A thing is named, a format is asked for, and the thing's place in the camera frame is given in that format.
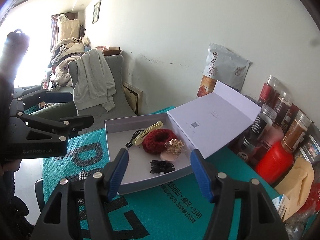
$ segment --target open box lid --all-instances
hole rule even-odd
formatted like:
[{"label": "open box lid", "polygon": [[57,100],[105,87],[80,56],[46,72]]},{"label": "open box lid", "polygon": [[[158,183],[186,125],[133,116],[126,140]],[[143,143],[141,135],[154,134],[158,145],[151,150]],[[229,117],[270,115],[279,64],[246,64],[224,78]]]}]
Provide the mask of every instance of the open box lid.
[{"label": "open box lid", "polygon": [[212,93],[168,111],[204,158],[253,124],[260,107],[217,81]]}]

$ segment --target silver screw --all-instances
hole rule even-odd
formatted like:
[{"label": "silver screw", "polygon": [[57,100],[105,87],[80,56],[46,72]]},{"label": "silver screw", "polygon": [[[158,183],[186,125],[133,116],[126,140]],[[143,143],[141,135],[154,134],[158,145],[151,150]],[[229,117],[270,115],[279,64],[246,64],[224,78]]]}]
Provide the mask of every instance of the silver screw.
[{"label": "silver screw", "polygon": [[60,180],[61,185],[66,185],[68,183],[68,179],[64,178]]},{"label": "silver screw", "polygon": [[93,174],[93,177],[94,177],[95,179],[100,179],[100,178],[102,177],[102,173],[98,171],[98,172],[96,172],[96,173]]},{"label": "silver screw", "polygon": [[226,177],[227,177],[227,175],[224,172],[219,172],[218,173],[218,178],[225,179]]},{"label": "silver screw", "polygon": [[254,184],[254,185],[259,185],[260,181],[258,181],[257,179],[252,179],[251,183]]},{"label": "silver screw", "polygon": [[66,139],[67,139],[67,138],[64,137],[64,136],[60,136],[60,137],[59,137],[59,140],[62,141],[62,142],[64,142]]}]

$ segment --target red scrunchie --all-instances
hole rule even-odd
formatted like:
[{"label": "red scrunchie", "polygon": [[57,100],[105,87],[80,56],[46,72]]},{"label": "red scrunchie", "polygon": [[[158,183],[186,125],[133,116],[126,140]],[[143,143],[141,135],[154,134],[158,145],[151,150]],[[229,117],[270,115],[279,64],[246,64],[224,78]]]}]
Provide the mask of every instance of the red scrunchie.
[{"label": "red scrunchie", "polygon": [[167,149],[165,143],[171,139],[178,139],[170,129],[158,129],[150,132],[142,142],[147,153],[159,154]]}]

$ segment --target picture frame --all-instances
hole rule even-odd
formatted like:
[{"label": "picture frame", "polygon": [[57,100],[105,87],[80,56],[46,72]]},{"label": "picture frame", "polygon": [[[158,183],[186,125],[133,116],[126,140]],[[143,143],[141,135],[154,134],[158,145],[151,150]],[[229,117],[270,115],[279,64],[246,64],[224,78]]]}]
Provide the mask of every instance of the picture frame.
[{"label": "picture frame", "polygon": [[92,23],[95,23],[99,20],[99,13],[100,13],[100,5],[101,5],[101,0],[99,0],[99,2],[97,2],[94,5],[93,8],[93,16],[92,16]]}]

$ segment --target gray chair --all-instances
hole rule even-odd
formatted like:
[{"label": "gray chair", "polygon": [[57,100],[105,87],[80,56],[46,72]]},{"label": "gray chair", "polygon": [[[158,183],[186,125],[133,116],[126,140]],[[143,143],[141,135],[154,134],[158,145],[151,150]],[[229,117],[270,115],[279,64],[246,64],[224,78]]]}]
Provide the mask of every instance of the gray chair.
[{"label": "gray chair", "polygon": [[[134,111],[130,108],[123,92],[121,78],[121,69],[124,60],[123,57],[121,55],[114,55],[105,56],[105,59],[110,67],[116,85],[116,94],[113,95],[113,101],[116,107],[111,109],[109,112],[107,112],[105,108],[101,105],[89,107],[87,109],[78,111],[78,116],[91,114],[94,117],[93,125],[87,129],[83,129],[81,132],[79,132],[79,134],[84,134],[104,128],[105,120],[130,117],[136,115]],[[72,80],[72,85],[74,87],[78,82],[78,68],[76,62],[71,61],[68,64],[68,69]]]}]

